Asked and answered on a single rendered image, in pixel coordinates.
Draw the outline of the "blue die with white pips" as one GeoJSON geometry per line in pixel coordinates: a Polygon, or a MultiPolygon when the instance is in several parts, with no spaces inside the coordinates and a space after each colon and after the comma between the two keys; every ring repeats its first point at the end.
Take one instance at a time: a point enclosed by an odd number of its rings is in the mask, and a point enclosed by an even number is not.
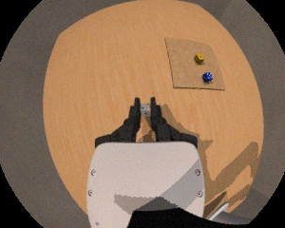
{"type": "Polygon", "coordinates": [[[211,72],[206,72],[202,75],[203,81],[204,82],[210,82],[211,80],[213,80],[212,74],[211,72]]]}

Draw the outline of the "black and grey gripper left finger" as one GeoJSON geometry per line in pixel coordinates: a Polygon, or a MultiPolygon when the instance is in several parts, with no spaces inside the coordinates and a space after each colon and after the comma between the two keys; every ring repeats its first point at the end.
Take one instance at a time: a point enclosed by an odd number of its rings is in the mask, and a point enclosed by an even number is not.
{"type": "Polygon", "coordinates": [[[134,105],[130,106],[128,118],[124,120],[123,125],[113,131],[110,135],[104,135],[96,138],[95,148],[100,143],[105,142],[130,142],[136,141],[137,132],[141,129],[141,101],[135,98],[134,105]],[[133,133],[134,132],[134,133],[133,133]]]}

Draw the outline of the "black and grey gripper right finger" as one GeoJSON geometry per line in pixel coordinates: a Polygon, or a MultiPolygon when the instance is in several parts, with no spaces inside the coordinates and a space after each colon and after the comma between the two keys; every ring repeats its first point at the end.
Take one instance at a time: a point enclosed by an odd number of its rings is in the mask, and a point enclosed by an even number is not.
{"type": "Polygon", "coordinates": [[[156,104],[156,98],[150,98],[151,128],[155,132],[156,142],[185,141],[195,145],[198,150],[198,138],[193,135],[180,133],[179,130],[167,123],[162,117],[161,105],[156,104]],[[158,134],[158,136],[157,136],[158,134]]]}

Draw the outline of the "yellow die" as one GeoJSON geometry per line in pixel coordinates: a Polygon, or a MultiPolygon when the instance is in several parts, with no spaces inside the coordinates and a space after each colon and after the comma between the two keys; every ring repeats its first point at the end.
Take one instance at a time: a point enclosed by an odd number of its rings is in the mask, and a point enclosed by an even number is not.
{"type": "Polygon", "coordinates": [[[204,61],[204,58],[202,56],[202,54],[197,54],[195,57],[194,57],[196,63],[202,63],[204,61]]]}

